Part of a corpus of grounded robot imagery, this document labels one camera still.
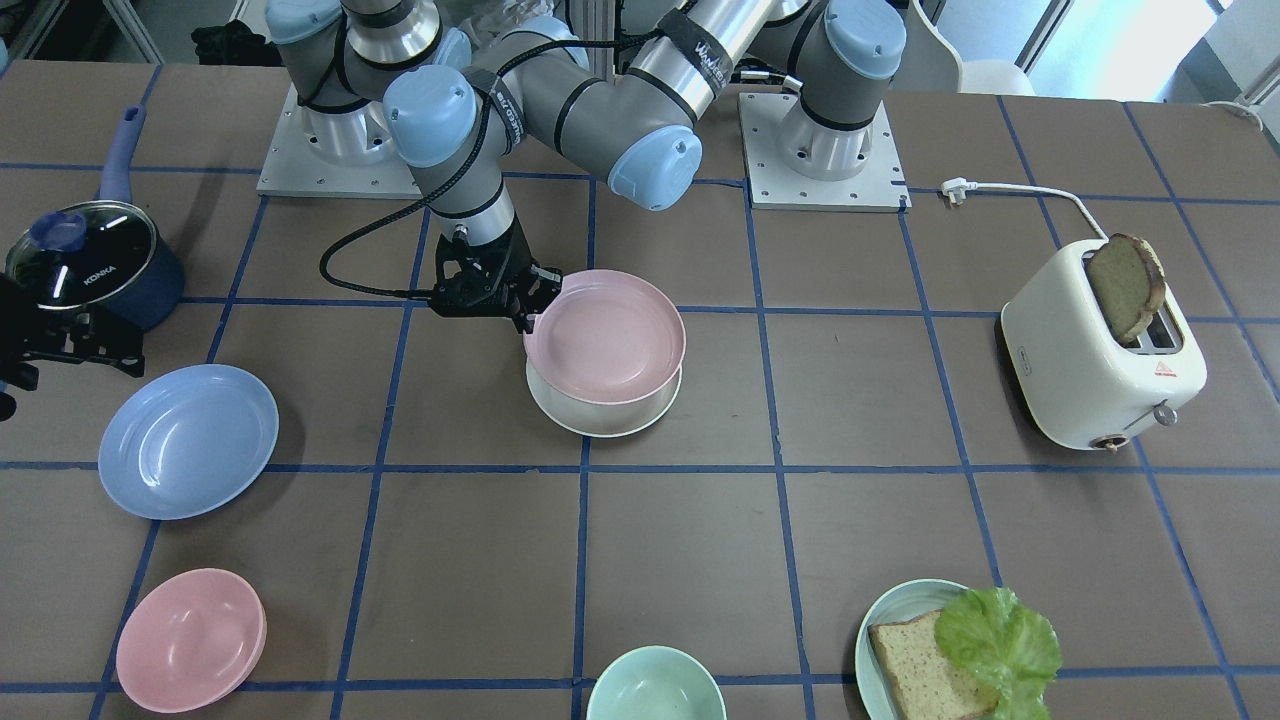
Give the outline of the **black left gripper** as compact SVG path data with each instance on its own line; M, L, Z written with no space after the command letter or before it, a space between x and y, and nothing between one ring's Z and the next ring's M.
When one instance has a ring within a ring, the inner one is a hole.
M430 309L447 318L494 316L520 322L520 333L534 332L535 316L559 296L563 274L544 268L531 255L518 219L492 242L471 245L457 224L440 237L435 254L436 282Z

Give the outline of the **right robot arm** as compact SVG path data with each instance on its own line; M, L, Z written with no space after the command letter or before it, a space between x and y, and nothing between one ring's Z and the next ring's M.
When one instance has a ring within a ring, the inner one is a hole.
M430 1L270 1L265 10L323 155L353 161L337 127L360 123L402 74L460 69L466 36ZM87 202L38 218L3 269L3 386L33 391L38 363L97 363L141 377L143 337L165 320L184 270L154 219L134 204L131 163L146 111L128 106Z

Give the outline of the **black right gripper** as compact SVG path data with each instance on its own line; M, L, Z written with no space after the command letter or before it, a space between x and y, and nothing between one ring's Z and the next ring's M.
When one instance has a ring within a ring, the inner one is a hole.
M35 296L1 278L1 380L23 391L38 387L35 361L97 363L127 375L145 374L143 332L102 307L41 309Z

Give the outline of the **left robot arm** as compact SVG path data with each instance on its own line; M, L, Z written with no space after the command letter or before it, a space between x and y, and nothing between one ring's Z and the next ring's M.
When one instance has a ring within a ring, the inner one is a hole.
M635 205L677 202L701 164L694 126L745 56L800 83L764 129L783 165L815 182L860 174L873 122L908 45L887 1L689 1L640 40L625 73L594 76L586 44L540 15L457 69L428 64L383 96L399 158L442 222L436 279L412 290L440 316L511 319L529 333L561 291L524 237L500 159L534 137Z

